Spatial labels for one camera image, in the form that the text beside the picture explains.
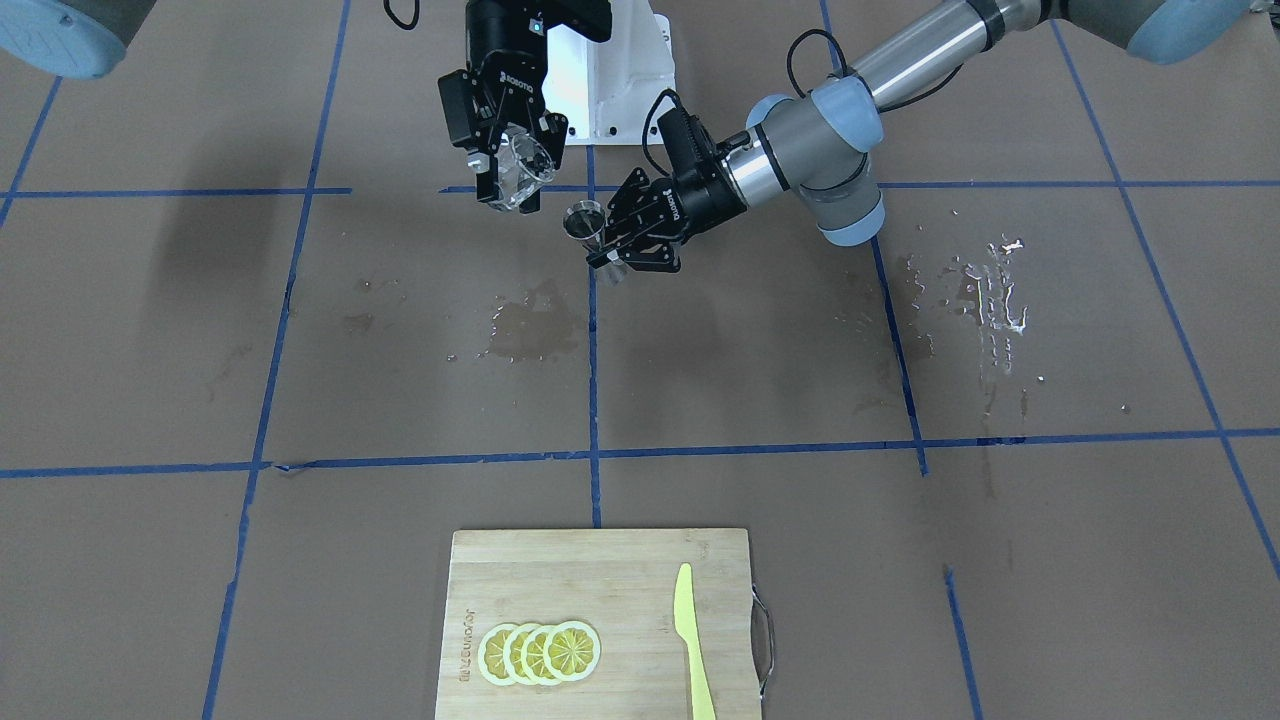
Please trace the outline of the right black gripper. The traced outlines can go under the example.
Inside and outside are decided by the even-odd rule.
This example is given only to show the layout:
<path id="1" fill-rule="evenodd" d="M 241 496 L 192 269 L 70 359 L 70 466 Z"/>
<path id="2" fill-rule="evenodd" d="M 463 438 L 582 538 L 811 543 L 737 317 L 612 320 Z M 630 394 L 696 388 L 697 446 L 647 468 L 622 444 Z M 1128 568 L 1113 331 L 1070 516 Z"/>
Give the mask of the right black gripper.
<path id="1" fill-rule="evenodd" d="M 497 202 L 499 154 L 507 124 L 535 126 L 535 140 L 562 161 L 570 137 L 564 114 L 545 111 L 547 10 L 539 1 L 468 1 L 465 8 L 467 72 L 483 123 L 466 137 L 479 202 Z"/>

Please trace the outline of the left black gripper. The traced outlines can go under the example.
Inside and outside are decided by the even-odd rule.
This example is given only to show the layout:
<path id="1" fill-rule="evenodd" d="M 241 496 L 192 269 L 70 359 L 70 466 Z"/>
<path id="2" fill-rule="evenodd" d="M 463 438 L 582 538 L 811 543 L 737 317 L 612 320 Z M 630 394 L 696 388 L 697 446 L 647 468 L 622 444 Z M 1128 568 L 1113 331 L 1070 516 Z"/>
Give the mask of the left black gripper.
<path id="1" fill-rule="evenodd" d="M 636 168 L 607 209 L 605 232 L 588 238 L 591 268 L 676 273 L 684 241 L 744 214 L 748 205 L 722 170 L 650 179 Z M 664 222 L 662 233 L 668 236 L 646 233 Z"/>

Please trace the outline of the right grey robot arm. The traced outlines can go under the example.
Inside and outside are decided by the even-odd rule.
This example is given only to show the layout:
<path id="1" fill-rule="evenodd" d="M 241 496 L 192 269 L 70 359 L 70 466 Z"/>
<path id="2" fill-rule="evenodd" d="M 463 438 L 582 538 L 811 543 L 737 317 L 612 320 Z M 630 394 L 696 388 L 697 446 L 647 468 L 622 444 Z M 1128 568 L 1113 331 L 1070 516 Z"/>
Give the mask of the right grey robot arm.
<path id="1" fill-rule="evenodd" d="M 307 183 L 297 186 L 22 190 L 22 178 L 61 83 L 65 79 L 99 82 L 106 77 L 124 60 L 131 42 L 154 6 L 152 1 L 3 3 L 3 51 L 54 78 L 12 183 L 3 191 L 3 208 L 9 209 L 18 199 L 311 199 L 352 192 L 349 187 L 323 186 L 316 182 L 321 155 L 319 151 L 314 152 Z M 237 79 L 257 81 L 265 77 L 270 64 L 248 61 L 243 44 L 248 32 L 264 36 L 264 46 L 278 46 L 294 36 L 293 28 L 320 6 L 319 1 L 168 1 L 161 14 L 170 26 L 184 28 L 174 50 L 192 55 L 196 44 L 204 42 L 210 47 L 209 56 L 202 61 L 205 69 L 228 69 L 236 64 Z"/>

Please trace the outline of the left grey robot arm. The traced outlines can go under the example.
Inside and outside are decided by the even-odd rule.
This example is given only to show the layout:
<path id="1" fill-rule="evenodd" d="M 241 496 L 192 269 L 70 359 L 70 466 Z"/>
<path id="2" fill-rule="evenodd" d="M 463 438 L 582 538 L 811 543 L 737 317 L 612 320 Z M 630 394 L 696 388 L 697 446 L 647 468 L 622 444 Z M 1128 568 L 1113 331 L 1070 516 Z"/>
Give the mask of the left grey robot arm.
<path id="1" fill-rule="evenodd" d="M 1203 51 L 1249 10 L 1247 1 L 942 1 L 882 45 L 795 96 L 771 95 L 736 135 L 714 141 L 672 90 L 653 102 L 671 167 L 632 170 L 585 241 L 595 269 L 675 273 L 678 252 L 783 195 L 797 195 L 833 245 L 856 246 L 884 224 L 872 150 L 883 117 L 928 97 L 1006 35 L 1065 20 L 1157 64 Z"/>

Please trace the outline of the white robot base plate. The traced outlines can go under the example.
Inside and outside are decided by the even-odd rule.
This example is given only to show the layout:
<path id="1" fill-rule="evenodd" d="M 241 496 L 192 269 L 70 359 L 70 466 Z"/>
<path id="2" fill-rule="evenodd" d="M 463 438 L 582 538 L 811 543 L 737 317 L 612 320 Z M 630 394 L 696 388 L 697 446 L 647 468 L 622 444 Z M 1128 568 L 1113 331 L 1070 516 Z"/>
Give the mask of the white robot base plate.
<path id="1" fill-rule="evenodd" d="M 566 115 L 568 146 L 660 146 L 657 120 L 643 124 L 660 91 L 676 87 L 669 20 L 649 1 L 613 1 L 611 40 L 595 44 L 566 26 L 547 31 L 547 109 Z"/>

